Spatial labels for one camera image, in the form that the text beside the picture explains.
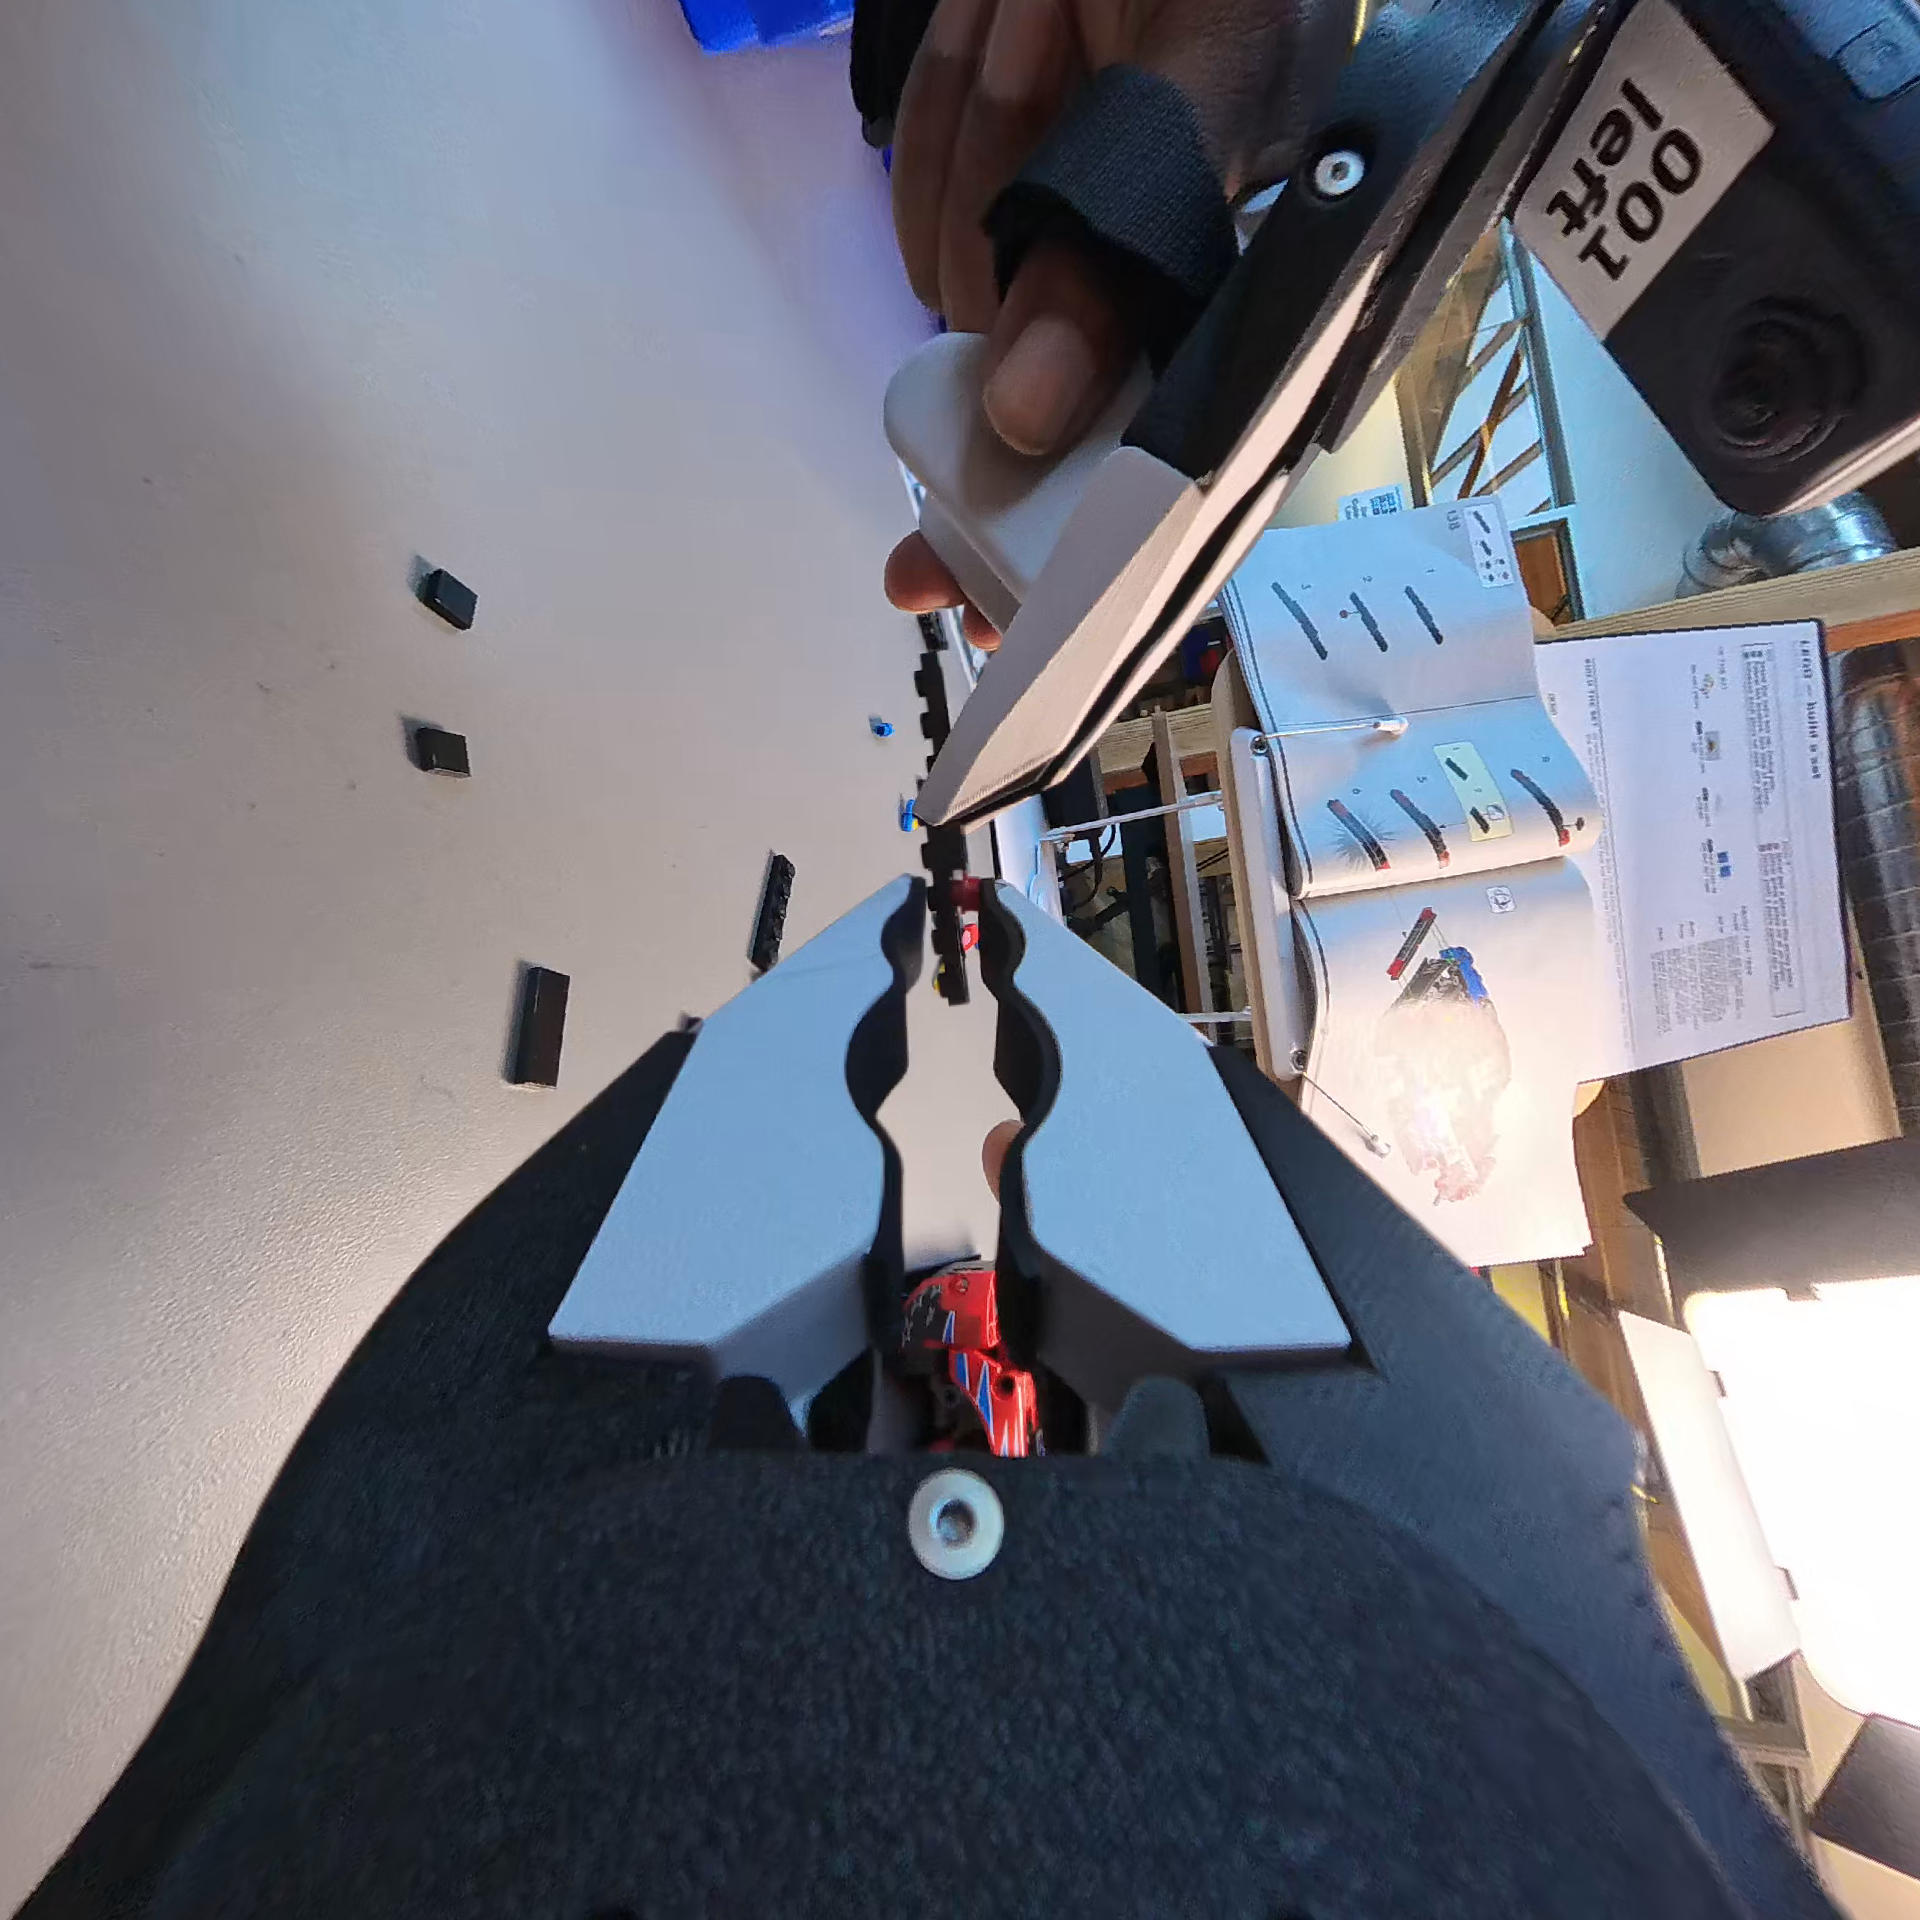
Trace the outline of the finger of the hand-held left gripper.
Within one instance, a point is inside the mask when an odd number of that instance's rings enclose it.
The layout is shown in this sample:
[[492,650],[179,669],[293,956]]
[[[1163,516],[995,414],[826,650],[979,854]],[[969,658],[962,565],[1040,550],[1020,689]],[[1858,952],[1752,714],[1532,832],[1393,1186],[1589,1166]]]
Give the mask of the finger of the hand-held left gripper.
[[916,445],[921,532],[1001,634],[921,819],[969,832],[1060,782],[1311,464],[1313,445],[1192,486],[1140,445],[1081,445],[1020,477],[1012,450]]

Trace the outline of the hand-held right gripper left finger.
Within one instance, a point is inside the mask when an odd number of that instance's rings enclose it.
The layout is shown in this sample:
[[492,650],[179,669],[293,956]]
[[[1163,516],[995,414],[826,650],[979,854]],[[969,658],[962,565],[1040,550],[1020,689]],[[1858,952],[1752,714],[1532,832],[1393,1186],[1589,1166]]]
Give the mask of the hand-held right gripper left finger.
[[683,1050],[543,1334],[557,1354],[753,1382],[798,1433],[863,1445],[874,1341],[901,1297],[901,1157],[927,881],[898,873]]

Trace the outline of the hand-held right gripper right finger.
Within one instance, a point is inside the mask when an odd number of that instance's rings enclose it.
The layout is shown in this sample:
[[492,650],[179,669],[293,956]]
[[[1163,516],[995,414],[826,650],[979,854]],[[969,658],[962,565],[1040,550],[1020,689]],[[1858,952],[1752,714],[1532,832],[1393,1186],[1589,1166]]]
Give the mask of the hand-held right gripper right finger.
[[1001,1328],[1097,1419],[1140,1382],[1201,1388],[1356,1357],[1214,1050],[1020,885],[979,885],[995,996]]

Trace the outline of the black smooth lego tile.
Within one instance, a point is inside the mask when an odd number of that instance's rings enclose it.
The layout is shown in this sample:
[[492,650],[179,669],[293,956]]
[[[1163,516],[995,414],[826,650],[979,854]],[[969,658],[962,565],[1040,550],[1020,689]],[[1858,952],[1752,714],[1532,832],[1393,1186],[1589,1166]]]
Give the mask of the black smooth lego tile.
[[543,964],[518,964],[512,1034],[500,1056],[500,1078],[512,1088],[562,1086],[567,1004],[572,1004],[572,973]]

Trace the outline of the lego instruction booklet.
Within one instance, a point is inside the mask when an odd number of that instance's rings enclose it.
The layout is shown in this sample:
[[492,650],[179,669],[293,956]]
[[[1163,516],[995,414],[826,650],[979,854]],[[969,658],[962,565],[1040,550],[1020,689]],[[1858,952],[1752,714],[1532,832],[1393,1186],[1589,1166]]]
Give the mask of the lego instruction booklet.
[[1604,802],[1546,714],[1505,505],[1259,532],[1222,618],[1279,738],[1303,1119],[1452,1258],[1577,1256],[1604,925],[1573,860]]

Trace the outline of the blue bin with pieces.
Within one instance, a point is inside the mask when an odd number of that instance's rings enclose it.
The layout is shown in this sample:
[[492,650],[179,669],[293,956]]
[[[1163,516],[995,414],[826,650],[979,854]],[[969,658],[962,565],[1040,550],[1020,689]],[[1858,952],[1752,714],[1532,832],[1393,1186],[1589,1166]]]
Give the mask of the blue bin with pieces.
[[683,0],[683,24],[705,53],[779,47],[853,25],[853,0]]

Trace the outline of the partly built lego car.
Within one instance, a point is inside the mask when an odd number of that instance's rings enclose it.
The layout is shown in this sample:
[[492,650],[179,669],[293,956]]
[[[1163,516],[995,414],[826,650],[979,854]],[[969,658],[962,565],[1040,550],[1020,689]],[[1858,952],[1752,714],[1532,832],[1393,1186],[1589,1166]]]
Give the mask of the partly built lego car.
[[927,1399],[927,1454],[1048,1454],[1040,1382],[1012,1363],[991,1266],[921,1278],[901,1297],[898,1357]]

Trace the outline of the person's left hand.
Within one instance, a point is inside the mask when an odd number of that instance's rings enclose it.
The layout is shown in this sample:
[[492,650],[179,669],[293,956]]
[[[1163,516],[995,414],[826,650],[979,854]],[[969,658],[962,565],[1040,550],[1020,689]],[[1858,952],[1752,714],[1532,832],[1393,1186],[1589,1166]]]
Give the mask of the person's left hand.
[[901,72],[890,224],[916,296],[983,335],[979,414],[1020,456],[1058,456],[1143,357],[1125,270],[1081,236],[1027,242],[995,280],[991,202],[1105,72],[1163,79],[1192,121],[1222,206],[1291,171],[1356,5],[1291,0],[947,0]]

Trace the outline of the printed paper sheet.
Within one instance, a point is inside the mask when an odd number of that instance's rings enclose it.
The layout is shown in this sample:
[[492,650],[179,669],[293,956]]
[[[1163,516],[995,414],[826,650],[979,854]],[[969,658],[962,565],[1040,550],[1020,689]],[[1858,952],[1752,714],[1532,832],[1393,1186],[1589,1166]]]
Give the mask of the printed paper sheet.
[[1821,623],[1535,644],[1604,838],[1594,1069],[1620,1078],[1857,1011]]

